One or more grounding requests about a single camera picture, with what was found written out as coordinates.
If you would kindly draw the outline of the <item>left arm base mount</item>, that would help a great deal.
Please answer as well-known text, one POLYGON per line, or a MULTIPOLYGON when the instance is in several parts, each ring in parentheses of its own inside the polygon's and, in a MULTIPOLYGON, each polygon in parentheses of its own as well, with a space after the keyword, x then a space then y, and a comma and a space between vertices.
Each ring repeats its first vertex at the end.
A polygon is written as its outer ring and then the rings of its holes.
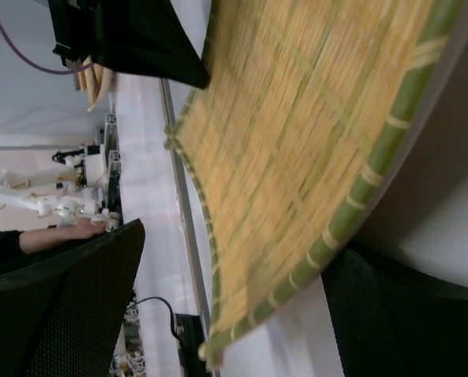
POLYGON ((203 325, 198 315, 175 313, 171 304, 164 298, 151 296, 131 302, 126 307, 126 314, 138 309, 141 303, 156 300, 166 306, 170 314, 170 333, 177 341, 177 353, 180 365, 187 377, 211 377, 206 369, 206 362, 199 358, 199 346, 204 341, 203 325))

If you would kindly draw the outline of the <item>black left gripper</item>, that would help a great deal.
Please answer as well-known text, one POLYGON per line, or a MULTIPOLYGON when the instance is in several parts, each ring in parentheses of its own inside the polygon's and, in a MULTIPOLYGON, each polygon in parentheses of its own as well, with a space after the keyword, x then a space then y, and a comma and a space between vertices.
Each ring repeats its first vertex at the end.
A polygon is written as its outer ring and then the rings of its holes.
POLYGON ((53 53, 74 70, 86 58, 112 71, 170 79, 205 89, 201 58, 169 1, 47 2, 53 53))

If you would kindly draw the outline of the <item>woven bamboo mat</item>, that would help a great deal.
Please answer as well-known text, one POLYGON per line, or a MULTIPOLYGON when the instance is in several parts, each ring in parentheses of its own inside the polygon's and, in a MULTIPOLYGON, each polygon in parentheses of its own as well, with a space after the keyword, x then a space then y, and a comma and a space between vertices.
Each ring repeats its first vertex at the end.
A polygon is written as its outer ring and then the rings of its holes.
POLYGON ((214 1, 194 89, 166 147, 196 189, 212 300, 199 357, 307 287, 366 211, 439 62, 461 1, 214 1))

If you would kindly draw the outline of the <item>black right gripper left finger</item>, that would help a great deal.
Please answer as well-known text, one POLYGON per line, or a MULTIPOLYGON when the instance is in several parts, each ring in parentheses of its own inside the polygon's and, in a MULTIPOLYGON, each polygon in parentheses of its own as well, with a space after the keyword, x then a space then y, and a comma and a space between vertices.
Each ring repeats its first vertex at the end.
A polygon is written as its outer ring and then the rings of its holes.
POLYGON ((0 276, 0 376, 106 376, 145 231, 133 220, 0 276))

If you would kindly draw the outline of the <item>person forearm in background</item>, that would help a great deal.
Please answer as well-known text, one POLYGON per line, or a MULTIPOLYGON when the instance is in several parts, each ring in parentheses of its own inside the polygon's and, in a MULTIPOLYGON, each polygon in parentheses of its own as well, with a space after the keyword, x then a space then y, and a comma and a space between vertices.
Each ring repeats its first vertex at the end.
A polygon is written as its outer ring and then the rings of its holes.
POLYGON ((88 218, 74 225, 28 231, 0 230, 0 266, 18 262, 40 252, 47 252, 69 243, 90 240, 106 232, 106 221, 88 218))

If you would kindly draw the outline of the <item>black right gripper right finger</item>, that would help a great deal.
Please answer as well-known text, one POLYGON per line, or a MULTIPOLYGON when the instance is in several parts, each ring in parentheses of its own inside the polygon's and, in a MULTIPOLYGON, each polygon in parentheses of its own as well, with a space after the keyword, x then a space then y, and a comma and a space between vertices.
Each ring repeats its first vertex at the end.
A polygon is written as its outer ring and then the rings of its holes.
POLYGON ((357 243, 322 281, 346 376, 468 376, 468 287, 357 243))

